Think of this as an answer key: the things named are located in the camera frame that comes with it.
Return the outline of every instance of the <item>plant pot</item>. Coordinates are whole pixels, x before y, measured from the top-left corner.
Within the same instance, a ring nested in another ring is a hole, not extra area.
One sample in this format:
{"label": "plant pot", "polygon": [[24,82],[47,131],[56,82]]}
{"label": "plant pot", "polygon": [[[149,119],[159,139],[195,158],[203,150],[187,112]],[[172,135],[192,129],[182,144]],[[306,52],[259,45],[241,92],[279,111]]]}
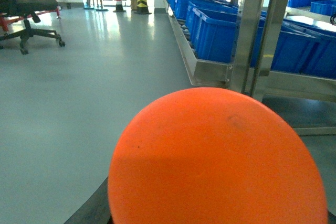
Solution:
{"label": "plant pot", "polygon": [[131,0],[131,10],[136,10],[138,5],[138,0]]}

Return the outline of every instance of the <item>stainless steel shelf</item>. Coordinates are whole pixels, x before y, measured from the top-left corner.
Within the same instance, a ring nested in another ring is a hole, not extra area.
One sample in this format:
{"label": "stainless steel shelf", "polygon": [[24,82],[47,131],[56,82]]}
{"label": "stainless steel shelf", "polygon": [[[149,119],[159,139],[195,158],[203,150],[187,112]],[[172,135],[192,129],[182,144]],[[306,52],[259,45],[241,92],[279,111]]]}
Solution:
{"label": "stainless steel shelf", "polygon": [[[233,49],[235,60],[231,64],[197,59],[178,21],[170,13],[169,19],[191,83],[196,86],[221,87],[248,93],[259,101],[262,101],[264,95],[268,94],[278,97],[336,102],[336,80],[270,70],[286,12],[287,0],[270,0],[261,39],[260,58],[256,69],[249,67],[251,46],[255,39],[254,31],[258,26],[262,4],[263,0],[242,0],[239,5]],[[313,125],[313,127],[296,130],[300,135],[328,135],[336,134],[336,125],[323,127]]]}
{"label": "stainless steel shelf", "polygon": [[314,20],[323,21],[329,23],[330,16],[318,14],[318,13],[312,13],[309,10],[301,9],[301,8],[292,8],[292,7],[286,7],[286,15],[298,15],[298,16],[304,16],[308,18],[312,18]]}
{"label": "stainless steel shelf", "polygon": [[[192,85],[203,87],[228,88],[233,65],[197,59],[183,34],[180,25],[169,11],[169,19],[176,41]],[[245,91],[248,92],[253,80],[250,68]],[[336,102],[336,80],[271,71],[265,94]]]}

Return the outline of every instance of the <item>gray floor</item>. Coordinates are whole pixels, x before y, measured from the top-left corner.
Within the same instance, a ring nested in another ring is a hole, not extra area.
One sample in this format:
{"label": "gray floor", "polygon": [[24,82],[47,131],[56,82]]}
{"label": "gray floor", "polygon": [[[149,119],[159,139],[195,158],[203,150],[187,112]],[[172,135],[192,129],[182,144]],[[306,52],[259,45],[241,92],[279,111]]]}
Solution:
{"label": "gray floor", "polygon": [[[52,25],[65,48],[34,37],[28,55],[20,54],[19,39],[0,51],[0,223],[64,223],[106,178],[114,146],[136,113],[191,87],[165,14],[72,9],[61,20],[42,18],[38,26]],[[291,123],[316,116],[336,122],[334,104],[321,103],[298,120],[298,102],[266,99]],[[336,137],[303,140],[336,213]]]}

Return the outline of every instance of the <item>black office chair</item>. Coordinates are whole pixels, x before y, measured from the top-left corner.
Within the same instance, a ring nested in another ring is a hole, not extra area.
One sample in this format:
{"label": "black office chair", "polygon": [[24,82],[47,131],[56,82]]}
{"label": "black office chair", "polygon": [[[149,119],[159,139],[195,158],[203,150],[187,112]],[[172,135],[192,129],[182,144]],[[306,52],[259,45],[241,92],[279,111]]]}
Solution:
{"label": "black office chair", "polygon": [[30,15],[35,23],[41,22],[35,12],[55,10],[57,5],[55,0],[0,0],[0,15],[2,17],[23,17],[23,22],[26,27],[15,33],[5,34],[0,37],[0,41],[20,37],[20,50],[23,55],[28,53],[25,44],[33,35],[54,38],[61,47],[65,46],[65,42],[62,41],[61,36],[57,34],[55,30],[33,29],[28,20],[28,16]]}

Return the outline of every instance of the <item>caster wheel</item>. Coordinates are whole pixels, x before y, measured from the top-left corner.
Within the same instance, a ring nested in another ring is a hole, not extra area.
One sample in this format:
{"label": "caster wheel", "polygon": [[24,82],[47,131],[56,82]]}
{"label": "caster wheel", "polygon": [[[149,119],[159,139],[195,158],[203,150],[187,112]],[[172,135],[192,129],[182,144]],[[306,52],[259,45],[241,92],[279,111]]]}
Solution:
{"label": "caster wheel", "polygon": [[65,42],[63,40],[60,40],[58,42],[58,44],[59,44],[60,47],[64,47],[65,46]]}
{"label": "caster wheel", "polygon": [[21,48],[20,51],[21,51],[21,54],[23,54],[23,55],[27,55],[28,54],[28,50],[27,49]]}

